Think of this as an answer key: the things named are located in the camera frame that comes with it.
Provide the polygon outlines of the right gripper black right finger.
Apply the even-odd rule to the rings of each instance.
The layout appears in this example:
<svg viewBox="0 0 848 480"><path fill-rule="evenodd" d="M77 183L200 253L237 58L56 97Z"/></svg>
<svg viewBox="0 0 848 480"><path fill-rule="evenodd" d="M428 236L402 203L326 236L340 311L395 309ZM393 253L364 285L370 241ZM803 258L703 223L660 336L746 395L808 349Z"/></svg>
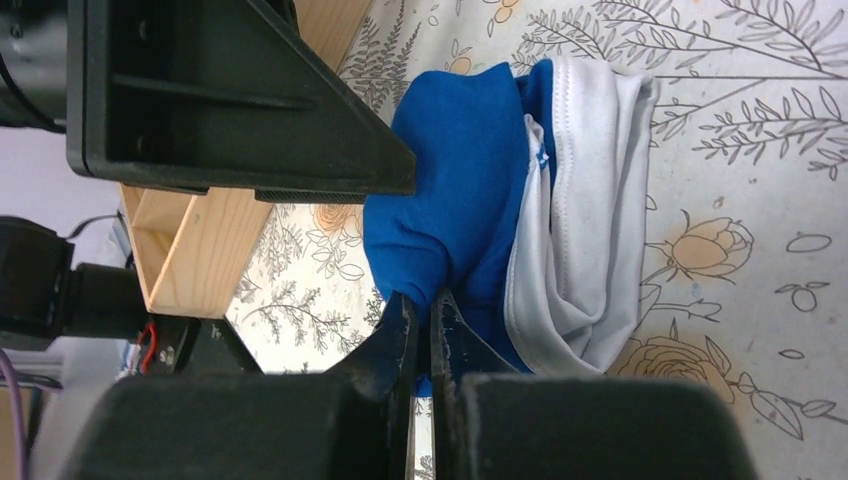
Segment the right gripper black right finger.
<svg viewBox="0 0 848 480"><path fill-rule="evenodd" d="M516 369L466 323L447 288L431 306L430 358L435 477L475 479L481 431L475 381Z"/></svg>

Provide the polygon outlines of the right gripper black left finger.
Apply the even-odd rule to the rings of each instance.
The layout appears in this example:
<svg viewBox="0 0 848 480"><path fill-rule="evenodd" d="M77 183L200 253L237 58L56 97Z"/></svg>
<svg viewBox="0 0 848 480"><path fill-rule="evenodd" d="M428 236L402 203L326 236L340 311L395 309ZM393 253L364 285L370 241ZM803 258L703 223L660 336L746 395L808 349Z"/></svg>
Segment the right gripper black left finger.
<svg viewBox="0 0 848 480"><path fill-rule="evenodd" d="M344 387L335 415L331 479L405 479L413 452L419 321L390 296L373 333L328 374Z"/></svg>

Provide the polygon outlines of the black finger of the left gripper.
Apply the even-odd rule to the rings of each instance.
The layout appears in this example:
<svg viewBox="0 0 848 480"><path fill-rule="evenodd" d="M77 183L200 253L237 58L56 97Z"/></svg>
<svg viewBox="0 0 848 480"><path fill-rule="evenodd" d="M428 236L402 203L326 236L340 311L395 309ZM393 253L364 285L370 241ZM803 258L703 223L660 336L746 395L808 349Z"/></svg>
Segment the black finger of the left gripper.
<svg viewBox="0 0 848 480"><path fill-rule="evenodd" d="M67 160L79 175L277 203L415 190L414 154L280 3L72 1Z"/></svg>

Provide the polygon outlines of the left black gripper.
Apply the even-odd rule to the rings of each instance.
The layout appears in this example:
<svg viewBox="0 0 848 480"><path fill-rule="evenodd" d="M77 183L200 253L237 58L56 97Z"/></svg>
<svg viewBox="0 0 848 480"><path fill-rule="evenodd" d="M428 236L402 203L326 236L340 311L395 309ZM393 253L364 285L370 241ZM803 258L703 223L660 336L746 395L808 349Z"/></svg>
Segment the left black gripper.
<svg viewBox="0 0 848 480"><path fill-rule="evenodd" d="M295 112L260 85L277 36L253 1L5 1L1 123L64 133L89 106L108 130L165 133L188 113Z"/></svg>

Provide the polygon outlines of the blue underwear with white lettering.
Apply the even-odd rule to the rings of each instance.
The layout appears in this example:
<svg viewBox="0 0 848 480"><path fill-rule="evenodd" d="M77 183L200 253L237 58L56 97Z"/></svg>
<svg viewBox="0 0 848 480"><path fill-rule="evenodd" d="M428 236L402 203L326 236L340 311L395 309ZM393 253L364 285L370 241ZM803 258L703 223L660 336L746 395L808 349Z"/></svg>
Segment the blue underwear with white lettering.
<svg viewBox="0 0 848 480"><path fill-rule="evenodd" d="M421 320L449 290L519 371L607 372L642 320L658 97L650 74L571 57L523 76L420 74L391 124L416 155L416 190L364 206L377 290Z"/></svg>

